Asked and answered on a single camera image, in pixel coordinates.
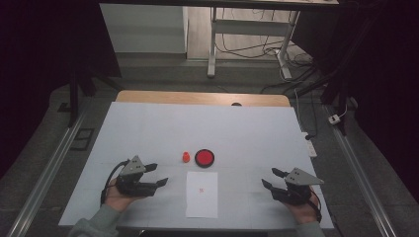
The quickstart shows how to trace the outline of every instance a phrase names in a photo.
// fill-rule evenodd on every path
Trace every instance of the black fabric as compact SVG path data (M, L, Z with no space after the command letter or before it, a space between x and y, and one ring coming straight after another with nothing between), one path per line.
M51 91L75 68L121 73L98 3L0 2L1 177L41 122Z
M360 127L417 201L418 11L414 1L388 2L355 57L350 81Z

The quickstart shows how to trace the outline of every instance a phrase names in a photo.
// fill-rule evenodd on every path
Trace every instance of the red button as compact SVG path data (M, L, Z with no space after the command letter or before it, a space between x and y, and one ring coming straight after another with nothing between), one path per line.
M212 165L214 160L214 155L210 150L202 149L197 152L195 155L195 162L197 162L197 165L202 168L208 168Z

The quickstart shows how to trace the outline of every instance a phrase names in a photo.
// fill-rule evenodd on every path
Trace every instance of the desk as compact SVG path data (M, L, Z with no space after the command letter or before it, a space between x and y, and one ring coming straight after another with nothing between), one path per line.
M211 167L182 162L184 151L193 156L203 148L215 155ZM285 182L272 174L273 167L284 171L299 167L315 175L295 112L284 96L123 91L108 111L59 224L91 217L113 167L134 155L144 164L158 164L143 182L169 181L154 197L137 201L124 212L119 226L128 228L292 229L293 217L272 199L261 179L284 188ZM217 173L218 218L186 217L190 171ZM314 189L323 202L321 226L333 228L322 191Z

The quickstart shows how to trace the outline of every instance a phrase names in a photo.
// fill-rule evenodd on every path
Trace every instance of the table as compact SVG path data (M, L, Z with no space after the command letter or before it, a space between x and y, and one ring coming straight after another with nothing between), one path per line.
M242 107L232 107L239 103ZM261 179L284 188L271 168L299 167L315 175L293 108L285 96L122 91L104 124L60 225L73 225L99 208L101 187L121 159L137 154L157 163L143 182L169 178L154 197L133 203L119 226L138 229L267 231L294 228L287 208L272 199ZM214 164L183 163L183 151L202 148ZM218 175L218 218L187 218L188 172ZM322 191L323 228L333 228Z

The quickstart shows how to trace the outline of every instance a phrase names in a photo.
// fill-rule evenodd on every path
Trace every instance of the white power adapter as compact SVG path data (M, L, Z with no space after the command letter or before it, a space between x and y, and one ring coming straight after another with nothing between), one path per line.
M332 117L329 117L329 122L332 124L336 124L340 121L339 117L337 115L334 115Z

